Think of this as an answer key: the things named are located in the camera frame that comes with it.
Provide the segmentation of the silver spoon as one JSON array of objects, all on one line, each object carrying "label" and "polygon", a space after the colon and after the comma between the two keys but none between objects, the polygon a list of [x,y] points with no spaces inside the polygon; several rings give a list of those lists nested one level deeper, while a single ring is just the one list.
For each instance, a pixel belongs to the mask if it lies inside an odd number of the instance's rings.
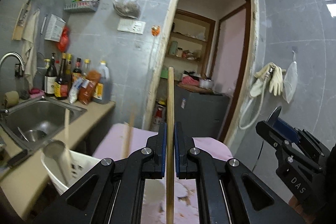
[{"label": "silver spoon", "polygon": [[65,184],[68,184],[72,176],[71,168],[69,168],[69,165],[67,164],[65,152],[65,143],[60,140],[52,140],[43,148],[44,155],[56,162],[63,181]]}]

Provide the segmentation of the dark vinegar bottle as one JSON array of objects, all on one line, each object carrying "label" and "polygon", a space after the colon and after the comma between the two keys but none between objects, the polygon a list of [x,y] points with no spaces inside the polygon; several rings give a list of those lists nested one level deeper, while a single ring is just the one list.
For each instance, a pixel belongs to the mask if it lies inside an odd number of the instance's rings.
[{"label": "dark vinegar bottle", "polygon": [[57,100],[64,100],[68,97],[68,79],[66,76],[66,53],[62,53],[59,75],[54,83],[54,93]]}]

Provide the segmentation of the grey wall shelf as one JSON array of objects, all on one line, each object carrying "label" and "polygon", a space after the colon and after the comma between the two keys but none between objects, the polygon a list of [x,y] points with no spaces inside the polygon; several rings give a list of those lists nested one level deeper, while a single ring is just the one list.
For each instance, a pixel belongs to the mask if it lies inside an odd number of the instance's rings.
[{"label": "grey wall shelf", "polygon": [[99,4],[99,1],[71,2],[69,4],[66,4],[63,10],[69,13],[96,12]]}]

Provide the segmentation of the white mesh bag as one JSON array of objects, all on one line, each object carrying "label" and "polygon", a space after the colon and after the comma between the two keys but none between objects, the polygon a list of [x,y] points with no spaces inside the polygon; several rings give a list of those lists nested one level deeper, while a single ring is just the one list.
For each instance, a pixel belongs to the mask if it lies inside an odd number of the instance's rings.
[{"label": "white mesh bag", "polygon": [[288,104],[290,104],[290,102],[293,99],[295,90],[297,88],[297,83],[298,83],[297,61],[295,57],[295,52],[293,52],[293,61],[286,70],[283,79],[284,90],[282,93],[282,97]]}]

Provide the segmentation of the beige hanging towel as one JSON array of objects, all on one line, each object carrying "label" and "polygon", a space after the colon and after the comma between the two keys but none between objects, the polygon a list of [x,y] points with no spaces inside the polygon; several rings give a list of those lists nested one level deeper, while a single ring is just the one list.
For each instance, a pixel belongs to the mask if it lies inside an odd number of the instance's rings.
[{"label": "beige hanging towel", "polygon": [[39,15],[40,10],[36,9],[27,21],[22,35],[22,59],[25,64],[24,78],[28,82],[30,90],[33,88],[34,77],[37,73],[37,50],[35,42],[38,34]]}]

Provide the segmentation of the hanging plastic bag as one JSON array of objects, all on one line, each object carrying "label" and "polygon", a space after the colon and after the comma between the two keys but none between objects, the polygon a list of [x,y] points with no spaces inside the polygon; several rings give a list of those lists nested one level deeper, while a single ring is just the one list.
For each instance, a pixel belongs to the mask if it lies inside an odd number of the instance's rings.
[{"label": "hanging plastic bag", "polygon": [[137,19],[140,16],[138,0],[112,0],[112,3],[115,12],[123,18]]}]

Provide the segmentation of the dark grey cabinet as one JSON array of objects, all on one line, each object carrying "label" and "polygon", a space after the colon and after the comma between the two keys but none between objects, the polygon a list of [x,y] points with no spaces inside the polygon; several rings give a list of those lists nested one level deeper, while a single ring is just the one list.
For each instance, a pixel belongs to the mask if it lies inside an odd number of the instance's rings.
[{"label": "dark grey cabinet", "polygon": [[217,139],[230,100],[226,94],[196,93],[176,86],[175,121],[181,122],[185,135]]}]

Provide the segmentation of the cream rubber gloves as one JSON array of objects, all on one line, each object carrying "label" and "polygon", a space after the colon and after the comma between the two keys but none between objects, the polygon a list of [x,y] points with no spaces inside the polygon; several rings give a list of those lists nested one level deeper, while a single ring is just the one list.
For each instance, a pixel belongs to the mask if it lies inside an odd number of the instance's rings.
[{"label": "cream rubber gloves", "polygon": [[283,91],[284,73],[286,73],[286,69],[282,69],[275,63],[269,62],[253,76],[262,82],[261,86],[263,86],[263,82],[266,81],[266,83],[269,84],[269,92],[274,96],[279,96]]}]

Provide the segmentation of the stainless steel sink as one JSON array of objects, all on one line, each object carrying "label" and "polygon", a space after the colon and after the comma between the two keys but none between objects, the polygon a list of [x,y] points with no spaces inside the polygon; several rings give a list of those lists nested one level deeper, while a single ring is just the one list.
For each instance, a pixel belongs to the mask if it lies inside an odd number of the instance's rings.
[{"label": "stainless steel sink", "polygon": [[70,111],[70,122],[86,113],[82,107],[50,97],[30,99],[1,109],[1,129],[20,149],[33,154],[64,129],[67,110]]}]

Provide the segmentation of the chrome sink faucet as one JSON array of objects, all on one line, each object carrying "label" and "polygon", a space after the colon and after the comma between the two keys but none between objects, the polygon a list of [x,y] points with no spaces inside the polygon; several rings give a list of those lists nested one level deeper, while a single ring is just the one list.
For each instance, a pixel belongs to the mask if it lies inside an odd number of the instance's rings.
[{"label": "chrome sink faucet", "polygon": [[16,78],[21,78],[24,76],[25,72],[25,62],[22,56],[17,52],[8,52],[1,57],[1,68],[3,66],[14,66],[14,75]]}]

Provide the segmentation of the wooden chopstick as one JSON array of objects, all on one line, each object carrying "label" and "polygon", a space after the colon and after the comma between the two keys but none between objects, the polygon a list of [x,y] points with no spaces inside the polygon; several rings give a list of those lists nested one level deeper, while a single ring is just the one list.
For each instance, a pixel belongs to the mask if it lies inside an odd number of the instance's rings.
[{"label": "wooden chopstick", "polygon": [[135,115],[134,115],[134,112],[132,112],[130,115],[130,120],[126,124],[126,132],[124,135],[125,139],[123,142],[123,153],[122,153],[122,156],[124,158],[127,158],[129,156],[130,141],[131,141],[131,136],[132,136],[132,131],[133,131],[134,120],[135,120]]},{"label": "wooden chopstick", "polygon": [[70,110],[66,109],[65,110],[65,118],[64,118],[64,137],[65,137],[65,148],[66,148],[66,159],[67,159],[67,164],[69,165],[69,168],[71,168],[71,153],[68,147],[68,141],[69,141],[69,124],[70,124]]},{"label": "wooden chopstick", "polygon": [[167,79],[166,223],[174,223],[174,68]]}]

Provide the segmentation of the dark soy sauce bottle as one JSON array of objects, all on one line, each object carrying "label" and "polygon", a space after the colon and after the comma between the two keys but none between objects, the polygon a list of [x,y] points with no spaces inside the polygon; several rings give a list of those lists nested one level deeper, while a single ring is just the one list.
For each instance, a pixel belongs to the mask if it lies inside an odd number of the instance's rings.
[{"label": "dark soy sauce bottle", "polygon": [[45,83],[44,83],[44,91],[45,95],[52,97],[55,94],[54,84],[57,77],[57,70],[55,66],[55,53],[52,53],[52,57],[50,60],[50,66],[47,68],[45,74]]}]

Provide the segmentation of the orange spice packet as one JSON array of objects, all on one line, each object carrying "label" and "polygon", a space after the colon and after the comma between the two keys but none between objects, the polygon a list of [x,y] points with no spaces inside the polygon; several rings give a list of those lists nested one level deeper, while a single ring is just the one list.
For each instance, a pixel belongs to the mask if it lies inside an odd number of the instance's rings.
[{"label": "orange spice packet", "polygon": [[78,94],[78,100],[82,104],[87,105],[89,102],[91,102],[93,94],[96,90],[96,86],[100,81],[100,77],[101,73],[99,73],[97,70],[91,70],[88,72]]}]

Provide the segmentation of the wooden pantry shelf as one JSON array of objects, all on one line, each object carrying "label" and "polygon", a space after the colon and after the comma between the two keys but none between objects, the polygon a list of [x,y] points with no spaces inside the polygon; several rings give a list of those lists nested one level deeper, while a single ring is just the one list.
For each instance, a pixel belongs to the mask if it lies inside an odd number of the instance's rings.
[{"label": "wooden pantry shelf", "polygon": [[205,76],[210,61],[215,21],[177,9],[169,34],[163,66],[173,67],[181,76],[184,71]]}]

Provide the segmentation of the orange wall hook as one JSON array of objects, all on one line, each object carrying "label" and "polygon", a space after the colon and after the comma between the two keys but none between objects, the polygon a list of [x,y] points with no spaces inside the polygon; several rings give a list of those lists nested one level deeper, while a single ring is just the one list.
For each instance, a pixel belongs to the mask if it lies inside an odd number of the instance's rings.
[{"label": "orange wall hook", "polygon": [[154,37],[158,36],[158,35],[160,34],[160,31],[161,31],[160,26],[156,26],[156,25],[154,25],[154,26],[151,27],[151,34],[152,34]]}]

